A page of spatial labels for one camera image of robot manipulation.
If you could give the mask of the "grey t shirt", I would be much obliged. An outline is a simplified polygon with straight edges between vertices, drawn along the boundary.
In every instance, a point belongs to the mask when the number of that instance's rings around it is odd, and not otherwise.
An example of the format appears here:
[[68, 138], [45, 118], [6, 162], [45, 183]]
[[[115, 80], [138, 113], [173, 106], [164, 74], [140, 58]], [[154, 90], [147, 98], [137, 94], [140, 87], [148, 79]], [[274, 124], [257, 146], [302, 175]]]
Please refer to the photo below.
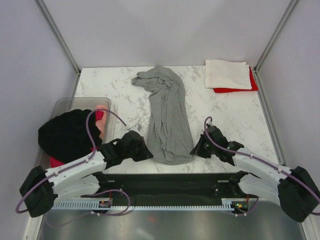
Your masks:
[[171, 166], [192, 162], [194, 158], [190, 152], [194, 144], [182, 79], [170, 68], [156, 66], [138, 72], [131, 84], [150, 93], [146, 145], [153, 160]]

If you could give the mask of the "clear plastic bin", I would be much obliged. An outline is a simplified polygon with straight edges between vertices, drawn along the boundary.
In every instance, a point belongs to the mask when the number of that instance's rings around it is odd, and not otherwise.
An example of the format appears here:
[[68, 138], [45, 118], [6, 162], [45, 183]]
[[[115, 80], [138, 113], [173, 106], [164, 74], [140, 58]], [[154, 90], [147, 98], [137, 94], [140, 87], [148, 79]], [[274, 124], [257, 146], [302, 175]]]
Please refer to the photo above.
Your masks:
[[[64, 97], [56, 102], [50, 120], [74, 109], [89, 109], [93, 111], [98, 105], [106, 106], [114, 113], [117, 112], [117, 108], [107, 97]], [[102, 137], [103, 144], [114, 139], [116, 121], [117, 118], [113, 114], [110, 116], [110, 114], [107, 113], [104, 135]]]

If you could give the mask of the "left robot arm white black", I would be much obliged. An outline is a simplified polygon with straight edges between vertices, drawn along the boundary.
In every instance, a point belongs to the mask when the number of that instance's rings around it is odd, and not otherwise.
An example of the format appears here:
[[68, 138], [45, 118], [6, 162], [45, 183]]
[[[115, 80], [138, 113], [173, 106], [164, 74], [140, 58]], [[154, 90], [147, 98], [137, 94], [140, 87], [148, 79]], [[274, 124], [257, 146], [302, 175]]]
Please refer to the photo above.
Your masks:
[[36, 218], [65, 200], [104, 197], [110, 191], [105, 170], [126, 159], [140, 162], [153, 157], [144, 138], [130, 130], [122, 138], [104, 143], [94, 153], [70, 163], [48, 169], [34, 167], [19, 189], [22, 202], [29, 215]]

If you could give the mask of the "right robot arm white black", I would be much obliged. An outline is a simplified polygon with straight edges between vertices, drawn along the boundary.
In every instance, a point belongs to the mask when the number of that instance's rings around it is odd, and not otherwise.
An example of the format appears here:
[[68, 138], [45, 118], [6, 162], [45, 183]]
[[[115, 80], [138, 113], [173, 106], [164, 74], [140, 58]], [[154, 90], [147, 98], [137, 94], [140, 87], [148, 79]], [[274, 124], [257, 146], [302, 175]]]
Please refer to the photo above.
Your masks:
[[228, 141], [220, 129], [207, 125], [191, 155], [238, 167], [229, 191], [235, 197], [254, 195], [281, 207], [292, 220], [302, 223], [320, 204], [320, 191], [306, 169], [289, 168], [261, 158], [237, 141]]

